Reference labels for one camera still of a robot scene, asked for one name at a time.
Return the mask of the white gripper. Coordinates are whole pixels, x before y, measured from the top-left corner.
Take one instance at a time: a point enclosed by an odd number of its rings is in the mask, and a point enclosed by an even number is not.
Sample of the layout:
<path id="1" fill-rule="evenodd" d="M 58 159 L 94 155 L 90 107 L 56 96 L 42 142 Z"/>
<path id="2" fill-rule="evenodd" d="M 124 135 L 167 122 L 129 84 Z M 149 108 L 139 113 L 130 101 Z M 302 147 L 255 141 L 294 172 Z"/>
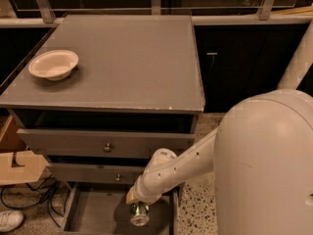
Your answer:
<path id="1" fill-rule="evenodd" d="M 146 204 L 153 204 L 159 198 L 161 194 L 155 186 L 147 186 L 145 180 L 140 176 L 134 183 L 132 189 L 126 194 L 126 204 L 131 205 L 139 202 L 144 202 Z"/>

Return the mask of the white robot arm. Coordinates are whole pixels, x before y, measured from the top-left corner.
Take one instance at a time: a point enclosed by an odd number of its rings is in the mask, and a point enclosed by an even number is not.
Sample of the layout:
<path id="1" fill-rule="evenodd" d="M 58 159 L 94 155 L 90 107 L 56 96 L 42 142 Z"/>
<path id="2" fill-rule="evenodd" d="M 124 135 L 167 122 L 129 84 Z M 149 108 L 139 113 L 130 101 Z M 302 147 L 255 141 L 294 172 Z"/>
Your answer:
<path id="1" fill-rule="evenodd" d="M 180 156 L 156 150 L 126 202 L 151 205 L 208 172 L 218 235 L 313 235 L 313 97 L 281 89 L 241 101 Z"/>

